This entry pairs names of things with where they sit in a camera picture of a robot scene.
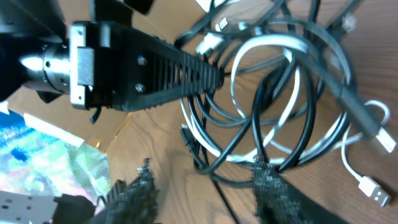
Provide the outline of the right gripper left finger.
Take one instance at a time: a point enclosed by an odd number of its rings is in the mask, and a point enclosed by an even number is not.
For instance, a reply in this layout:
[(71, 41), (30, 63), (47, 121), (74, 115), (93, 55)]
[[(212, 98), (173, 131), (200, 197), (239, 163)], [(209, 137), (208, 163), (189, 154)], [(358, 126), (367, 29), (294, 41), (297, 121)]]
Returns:
[(105, 201), (105, 208), (90, 218), (90, 224), (153, 224), (158, 216), (154, 175), (150, 159), (145, 158), (138, 169), (138, 176), (127, 184), (123, 180), (114, 183)]

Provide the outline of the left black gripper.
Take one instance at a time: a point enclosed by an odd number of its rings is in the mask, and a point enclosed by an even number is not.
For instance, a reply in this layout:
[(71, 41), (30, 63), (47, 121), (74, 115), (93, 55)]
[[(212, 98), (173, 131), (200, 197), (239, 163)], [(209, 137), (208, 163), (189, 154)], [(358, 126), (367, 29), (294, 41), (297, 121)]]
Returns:
[(42, 100), (67, 95), (79, 110), (152, 108), (215, 91), (220, 69), (173, 45), (115, 22), (76, 22), (65, 44), (42, 48)]

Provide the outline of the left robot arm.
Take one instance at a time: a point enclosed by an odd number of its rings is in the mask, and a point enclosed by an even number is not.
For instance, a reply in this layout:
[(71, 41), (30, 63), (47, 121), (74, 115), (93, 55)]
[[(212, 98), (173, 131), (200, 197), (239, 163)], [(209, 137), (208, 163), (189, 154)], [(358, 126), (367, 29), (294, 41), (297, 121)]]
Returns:
[(20, 86), (80, 110), (143, 110), (222, 86), (223, 71), (182, 50), (208, 23), (174, 44), (133, 28), (152, 1), (91, 1), (90, 19), (67, 26), (57, 1), (1, 2), (1, 98)]

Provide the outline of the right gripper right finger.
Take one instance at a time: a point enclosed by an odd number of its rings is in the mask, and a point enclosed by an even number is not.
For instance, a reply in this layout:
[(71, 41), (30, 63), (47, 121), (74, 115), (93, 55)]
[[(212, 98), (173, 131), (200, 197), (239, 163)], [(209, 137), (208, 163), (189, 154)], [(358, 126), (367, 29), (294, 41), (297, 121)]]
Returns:
[(274, 167), (256, 162), (252, 170), (252, 189), (260, 223), (339, 224), (345, 221), (301, 193), (280, 176)]

